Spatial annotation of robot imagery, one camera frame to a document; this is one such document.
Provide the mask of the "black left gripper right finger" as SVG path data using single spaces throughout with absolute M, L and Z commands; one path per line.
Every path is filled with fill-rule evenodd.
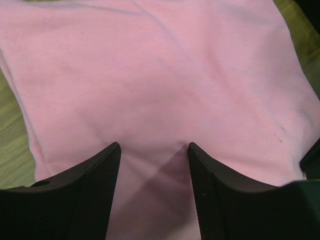
M 317 240 L 320 183 L 273 186 L 247 177 L 188 146 L 192 188 L 203 240 Z

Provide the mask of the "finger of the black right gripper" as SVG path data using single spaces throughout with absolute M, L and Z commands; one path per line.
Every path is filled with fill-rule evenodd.
M 299 162 L 300 169 L 308 180 L 320 179 L 320 139 Z

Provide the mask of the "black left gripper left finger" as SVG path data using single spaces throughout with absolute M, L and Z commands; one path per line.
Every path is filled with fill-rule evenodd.
M 121 159 L 117 142 L 57 175 L 0 192 L 3 240 L 103 240 Z

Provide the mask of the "pink t shirt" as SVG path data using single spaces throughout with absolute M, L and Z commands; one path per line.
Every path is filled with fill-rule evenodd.
M 109 240 L 200 238 L 191 142 L 282 186 L 320 136 L 272 0 L 3 0 L 0 67 L 36 180 L 120 144 Z

